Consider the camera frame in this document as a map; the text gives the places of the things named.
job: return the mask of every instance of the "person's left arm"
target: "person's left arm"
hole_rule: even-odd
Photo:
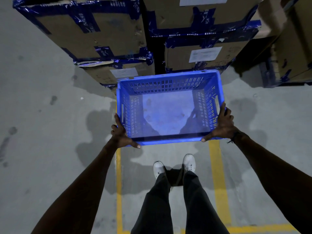
[[[112,125],[111,139],[94,161],[48,208],[32,234],[91,233],[108,167],[116,150],[126,145],[141,147],[127,137],[117,114],[115,120],[118,127]]]

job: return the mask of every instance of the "yellow floor marking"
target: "yellow floor marking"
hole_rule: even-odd
[[[216,212],[225,226],[230,226],[231,214],[225,186],[224,170],[219,140],[209,140],[209,152],[213,185],[216,196]]]
[[[291,224],[271,224],[271,225],[264,225],[264,226],[227,227],[227,229],[230,234],[296,231],[296,229]],[[181,229],[181,234],[185,234],[185,229]]]
[[[122,228],[122,203],[121,203],[121,153],[120,149],[116,151],[116,193],[117,193],[117,210],[116,210],[116,221],[117,221],[117,234],[123,234]]]

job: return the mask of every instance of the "pants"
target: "pants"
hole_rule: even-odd
[[[166,175],[160,174],[153,188],[146,194],[131,234],[174,233],[169,206],[170,187]],[[229,234],[195,173],[190,171],[185,173],[183,192],[187,211],[186,234]]]

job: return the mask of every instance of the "white shoe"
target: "white shoe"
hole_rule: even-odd
[[[154,176],[157,179],[157,177],[165,172],[165,166],[163,165],[162,162],[157,161],[154,163]]]
[[[195,158],[192,154],[187,154],[184,156],[183,159],[183,165],[184,165],[184,173],[191,171],[195,173],[196,163]]]

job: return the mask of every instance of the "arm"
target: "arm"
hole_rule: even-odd
[[[91,233],[107,170],[116,150],[126,145],[140,148],[140,145],[126,136],[126,130],[117,114],[115,120],[118,127],[112,125],[112,138],[94,161],[48,208],[32,234]]]
[[[226,110],[223,103],[216,129],[202,138],[202,142],[213,137],[234,140],[248,159],[263,188],[286,219],[299,232],[310,232],[308,225],[312,220],[312,177],[286,163],[239,131],[234,126],[233,119],[231,110]]]

